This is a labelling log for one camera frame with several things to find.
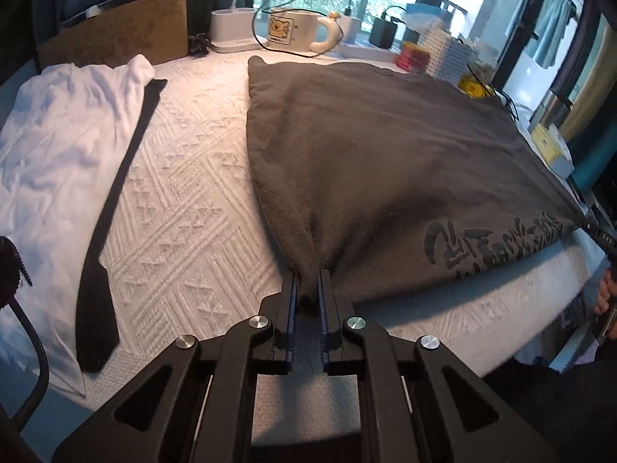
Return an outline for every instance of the black power adapter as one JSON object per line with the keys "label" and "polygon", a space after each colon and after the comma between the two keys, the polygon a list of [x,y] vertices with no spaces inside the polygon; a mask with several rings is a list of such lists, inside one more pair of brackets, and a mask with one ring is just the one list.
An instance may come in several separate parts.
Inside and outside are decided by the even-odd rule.
{"label": "black power adapter", "polygon": [[384,12],[381,18],[375,18],[368,42],[380,49],[389,49],[394,42],[394,35],[398,29],[394,22],[386,21]]}

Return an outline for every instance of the finger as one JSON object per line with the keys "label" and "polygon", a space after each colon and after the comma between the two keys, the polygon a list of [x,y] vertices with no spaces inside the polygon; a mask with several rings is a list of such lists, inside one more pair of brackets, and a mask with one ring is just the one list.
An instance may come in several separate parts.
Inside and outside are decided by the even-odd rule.
{"label": "finger", "polygon": [[598,299],[596,306],[600,309],[600,315],[609,309],[609,302],[604,299]]}
{"label": "finger", "polygon": [[609,286],[605,280],[600,280],[600,286],[598,287],[598,299],[608,301],[611,295],[609,293]]}
{"label": "finger", "polygon": [[607,289],[611,296],[617,297],[617,282],[615,282],[615,280],[609,280],[609,283],[607,284]]}

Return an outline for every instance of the cardboard box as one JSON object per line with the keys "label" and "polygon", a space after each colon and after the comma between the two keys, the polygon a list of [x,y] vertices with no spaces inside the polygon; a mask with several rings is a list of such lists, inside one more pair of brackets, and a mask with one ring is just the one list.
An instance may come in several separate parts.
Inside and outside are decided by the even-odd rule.
{"label": "cardboard box", "polygon": [[186,0],[138,0],[69,27],[38,48],[41,66],[112,68],[143,54],[160,64],[188,54]]}

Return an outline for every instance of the white basket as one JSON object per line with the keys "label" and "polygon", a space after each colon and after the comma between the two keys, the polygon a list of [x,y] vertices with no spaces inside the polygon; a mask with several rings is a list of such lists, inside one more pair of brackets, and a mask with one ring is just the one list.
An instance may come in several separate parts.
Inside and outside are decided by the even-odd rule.
{"label": "white basket", "polygon": [[438,80],[458,85],[473,50],[441,29],[431,29],[418,44],[431,54],[427,73]]}

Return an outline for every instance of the metal screw head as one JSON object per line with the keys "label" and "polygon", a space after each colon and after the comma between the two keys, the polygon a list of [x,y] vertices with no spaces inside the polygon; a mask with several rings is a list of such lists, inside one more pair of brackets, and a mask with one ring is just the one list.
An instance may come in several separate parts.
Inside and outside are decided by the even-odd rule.
{"label": "metal screw head", "polygon": [[441,343],[435,336],[426,335],[420,338],[420,344],[428,350],[436,349]]}
{"label": "metal screw head", "polygon": [[181,350],[186,350],[195,345],[197,340],[195,336],[191,336],[190,334],[184,334],[178,338],[176,338],[176,346]]}
{"label": "metal screw head", "polygon": [[347,319],[347,326],[354,330],[364,329],[366,327],[366,320],[362,317],[350,317]]}
{"label": "metal screw head", "polygon": [[255,317],[251,317],[249,320],[249,325],[255,329],[262,329],[266,327],[268,323],[268,317],[264,317],[263,315],[255,315]]}

